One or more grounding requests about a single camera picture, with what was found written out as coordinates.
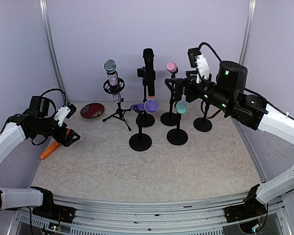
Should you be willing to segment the orange microphone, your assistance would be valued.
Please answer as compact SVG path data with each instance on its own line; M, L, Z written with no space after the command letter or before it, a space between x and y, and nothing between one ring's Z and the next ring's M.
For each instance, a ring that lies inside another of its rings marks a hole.
M61 143L58 143L57 141L54 141L53 143L51 143L46 150L40 155L40 159L44 160L46 159L54 150L56 150L59 146L61 145Z

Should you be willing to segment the black round-base stand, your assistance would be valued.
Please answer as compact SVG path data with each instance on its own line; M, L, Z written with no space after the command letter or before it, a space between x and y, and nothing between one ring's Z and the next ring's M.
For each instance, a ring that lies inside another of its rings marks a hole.
M207 117L209 105L207 105L204 101L202 102L202 104L204 107L203 117L196 118L193 122L193 126L198 131L209 132L212 129L212 123Z

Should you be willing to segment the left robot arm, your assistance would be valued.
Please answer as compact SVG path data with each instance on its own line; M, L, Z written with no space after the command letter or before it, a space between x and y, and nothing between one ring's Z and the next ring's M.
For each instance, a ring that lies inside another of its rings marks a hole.
M80 140L80 135L69 129L65 123L75 112L73 104L64 103L49 116L50 106L55 107L53 100L45 95L55 91L49 89L41 95L31 98L29 107L21 114L10 116L0 131L0 165L8 155L25 140L33 141L37 136L44 137L41 144L53 138L64 147L69 147ZM0 187L0 212L30 207L33 213L49 218L61 215L59 205L54 203L51 191L40 188L2 188Z

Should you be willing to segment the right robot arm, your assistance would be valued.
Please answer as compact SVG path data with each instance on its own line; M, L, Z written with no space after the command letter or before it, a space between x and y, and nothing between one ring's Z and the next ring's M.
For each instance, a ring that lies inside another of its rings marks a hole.
M216 81L211 80L207 60L201 47L190 48L188 57L195 71L184 79L167 78L166 86L172 90L175 101L182 95L191 103L200 98L213 105L246 127L273 134L294 145L294 117L281 111L260 94L249 91L245 94L247 68L233 61L220 60ZM285 172L268 182L253 186L244 202L226 207L227 216L252 217L261 213L272 199L294 189L294 164Z

